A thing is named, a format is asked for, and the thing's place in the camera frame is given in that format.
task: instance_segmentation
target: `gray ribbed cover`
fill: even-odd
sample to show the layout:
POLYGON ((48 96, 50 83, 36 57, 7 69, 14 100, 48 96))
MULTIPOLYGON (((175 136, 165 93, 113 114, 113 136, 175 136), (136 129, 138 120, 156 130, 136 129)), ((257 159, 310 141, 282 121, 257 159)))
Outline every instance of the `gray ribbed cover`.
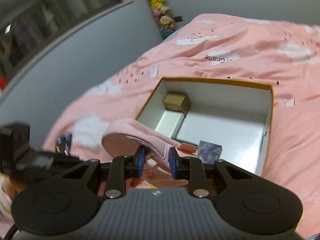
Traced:
POLYGON ((301 239, 294 231, 273 236, 244 233, 223 221, 208 199, 191 197, 182 188, 131 189, 107 200, 84 227, 52 237, 20 233, 15 240, 209 240, 301 239))

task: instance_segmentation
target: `open box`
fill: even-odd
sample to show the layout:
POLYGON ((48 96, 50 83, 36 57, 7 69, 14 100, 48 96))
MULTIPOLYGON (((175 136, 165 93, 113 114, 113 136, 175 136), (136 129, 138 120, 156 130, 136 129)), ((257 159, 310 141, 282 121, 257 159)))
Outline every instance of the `open box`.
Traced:
POLYGON ((174 123, 163 103, 168 92, 185 93, 191 103, 182 124, 175 128, 177 139, 194 144, 202 140, 221 145, 221 159, 261 176, 271 133, 271 85, 235 80, 162 78, 136 119, 153 130, 157 130, 161 122, 174 123))

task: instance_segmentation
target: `metal screw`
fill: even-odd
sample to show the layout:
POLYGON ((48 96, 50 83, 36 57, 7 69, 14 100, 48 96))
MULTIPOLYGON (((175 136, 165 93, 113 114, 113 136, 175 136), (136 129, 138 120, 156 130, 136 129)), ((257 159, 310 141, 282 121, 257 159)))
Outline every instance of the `metal screw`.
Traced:
POLYGON ((193 192, 193 195, 199 198, 207 197, 209 196, 209 191, 207 191, 206 189, 199 188, 193 192))
POLYGON ((107 198, 118 198, 121 196, 121 192, 116 189, 110 189, 105 193, 107 198))

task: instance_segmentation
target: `stuffed animal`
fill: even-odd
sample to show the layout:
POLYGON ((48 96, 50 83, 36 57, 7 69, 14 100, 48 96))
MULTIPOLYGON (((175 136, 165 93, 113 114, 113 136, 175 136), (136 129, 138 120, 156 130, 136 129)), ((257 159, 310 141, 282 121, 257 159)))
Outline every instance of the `stuffed animal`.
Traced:
POLYGON ((163 0, 151 0, 150 5, 152 9, 161 9, 163 4, 163 0))
POLYGON ((160 13, 166 14, 166 12, 169 11, 169 10, 170 10, 170 7, 164 5, 164 6, 162 6, 162 7, 160 8, 160 13))
POLYGON ((172 22, 167 26, 167 28, 170 30, 176 30, 177 29, 176 22, 172 19, 172 22))
POLYGON ((158 9, 152 9, 152 14, 157 20, 160 20, 163 16, 158 9))
POLYGON ((172 22, 174 22, 174 20, 170 16, 167 16, 167 15, 162 16, 160 19, 160 24, 163 26, 167 26, 172 22))

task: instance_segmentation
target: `bed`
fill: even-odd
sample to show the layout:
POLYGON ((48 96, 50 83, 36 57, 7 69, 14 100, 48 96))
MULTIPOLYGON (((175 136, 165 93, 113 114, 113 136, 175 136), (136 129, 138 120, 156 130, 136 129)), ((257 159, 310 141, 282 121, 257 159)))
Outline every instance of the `bed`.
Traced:
POLYGON ((111 122, 135 118, 161 77, 271 84, 274 111, 262 176, 303 202, 297 232, 320 231, 320 26, 202 14, 69 105, 44 148, 73 134, 71 153, 110 162, 101 137, 111 122))

